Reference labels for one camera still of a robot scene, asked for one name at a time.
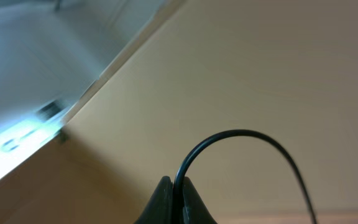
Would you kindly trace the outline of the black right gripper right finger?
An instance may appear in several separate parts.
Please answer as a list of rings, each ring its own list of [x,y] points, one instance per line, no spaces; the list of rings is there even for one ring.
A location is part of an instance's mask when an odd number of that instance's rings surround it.
[[[183,223],[217,224],[189,177],[183,182]]]

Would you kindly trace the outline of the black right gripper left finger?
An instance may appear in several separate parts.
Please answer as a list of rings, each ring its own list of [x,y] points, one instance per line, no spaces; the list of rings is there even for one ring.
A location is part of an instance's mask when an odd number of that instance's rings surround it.
[[[135,224],[170,224],[172,220],[173,184],[163,176]]]

